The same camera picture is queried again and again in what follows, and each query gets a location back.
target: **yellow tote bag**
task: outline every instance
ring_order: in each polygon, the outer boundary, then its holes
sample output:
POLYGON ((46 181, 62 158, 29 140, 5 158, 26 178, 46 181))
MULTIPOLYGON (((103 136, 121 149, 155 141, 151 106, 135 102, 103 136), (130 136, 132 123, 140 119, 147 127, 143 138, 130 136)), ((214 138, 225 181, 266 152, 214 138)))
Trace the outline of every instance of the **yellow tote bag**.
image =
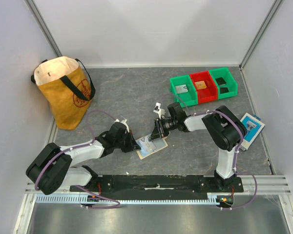
POLYGON ((82 120, 96 92, 86 70, 90 84, 84 75, 79 59, 59 57, 45 60, 34 71, 35 83, 50 104, 58 128, 74 130, 82 120))

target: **storage bin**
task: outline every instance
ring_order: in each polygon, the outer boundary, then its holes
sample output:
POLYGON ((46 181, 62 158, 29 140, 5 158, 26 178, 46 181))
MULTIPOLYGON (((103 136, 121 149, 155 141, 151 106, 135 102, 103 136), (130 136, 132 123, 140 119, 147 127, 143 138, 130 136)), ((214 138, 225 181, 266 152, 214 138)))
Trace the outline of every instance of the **storage bin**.
POLYGON ((209 70, 218 88, 218 99, 230 98, 238 95, 238 84, 228 67, 209 70))
POLYGON ((198 94, 200 104, 218 99, 218 88, 208 71, 190 74, 190 77, 198 94), (206 88, 198 89, 195 85, 198 81, 204 81, 206 88))
MULTIPOLYGON (((198 104, 198 95, 189 75, 170 78, 170 91, 180 97, 187 106, 194 106, 198 104), (188 91, 186 93, 178 94, 175 88, 178 85, 186 85, 188 91)), ((181 107, 185 107, 184 104, 176 97, 175 101, 179 102, 181 107)))

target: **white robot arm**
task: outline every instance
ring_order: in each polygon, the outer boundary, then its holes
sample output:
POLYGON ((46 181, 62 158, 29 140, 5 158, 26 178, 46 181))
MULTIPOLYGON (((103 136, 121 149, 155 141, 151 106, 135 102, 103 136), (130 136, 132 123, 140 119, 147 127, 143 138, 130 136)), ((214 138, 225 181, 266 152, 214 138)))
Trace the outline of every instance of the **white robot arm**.
MULTIPOLYGON (((169 105, 169 117, 160 108, 161 104, 156 103, 154 112, 159 114, 155 120, 155 127, 150 140, 167 137, 171 130, 178 129, 183 132, 193 132, 207 129, 215 144, 218 146, 218 165, 215 170, 215 177, 218 177, 222 186, 226 186, 234 178, 232 169, 234 161, 235 146, 240 141, 237 130, 225 118, 219 114, 204 114, 198 116, 187 116, 178 102, 169 105)), ((229 117, 245 136, 247 130, 240 120, 226 107, 220 106, 217 111, 229 117)))
POLYGON ((27 168, 26 175, 38 184, 45 195, 53 193, 60 186, 84 186, 94 172, 85 166, 75 166, 89 159, 109 155, 114 149, 121 149, 124 153, 141 149, 133 138, 126 119, 121 122, 116 120, 109 131, 101 133, 95 140, 70 146, 47 144, 27 168))

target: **small box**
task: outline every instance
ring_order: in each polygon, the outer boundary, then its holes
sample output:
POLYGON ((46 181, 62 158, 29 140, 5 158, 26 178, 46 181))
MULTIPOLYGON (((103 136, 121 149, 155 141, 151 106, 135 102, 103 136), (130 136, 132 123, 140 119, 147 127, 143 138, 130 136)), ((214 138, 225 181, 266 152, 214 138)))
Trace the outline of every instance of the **small box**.
POLYGON ((194 83, 196 90, 206 89, 206 84, 204 81, 197 81, 194 83))
POLYGON ((185 84, 175 86, 177 94, 183 94, 188 91, 188 88, 185 84))
POLYGON ((256 117, 251 116, 249 113, 245 113, 241 119, 241 122, 247 130, 247 133, 244 136, 243 142, 240 146, 240 149, 245 151, 250 147, 260 132, 264 129, 265 124, 256 117))

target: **white backdrop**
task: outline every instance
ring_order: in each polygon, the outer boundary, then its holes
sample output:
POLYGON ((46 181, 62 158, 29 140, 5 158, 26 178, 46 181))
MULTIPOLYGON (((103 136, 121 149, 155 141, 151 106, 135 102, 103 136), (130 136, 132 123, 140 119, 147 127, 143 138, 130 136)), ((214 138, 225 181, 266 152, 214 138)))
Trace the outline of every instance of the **white backdrop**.
POLYGON ((239 64, 273 0, 35 0, 86 66, 239 64))
POLYGON ((293 0, 283 1, 245 67, 276 171, 293 194, 293 0))
POLYGON ((54 57, 22 0, 0 1, 0 234, 12 233, 28 182, 26 168, 46 143, 52 115, 30 82, 54 57))

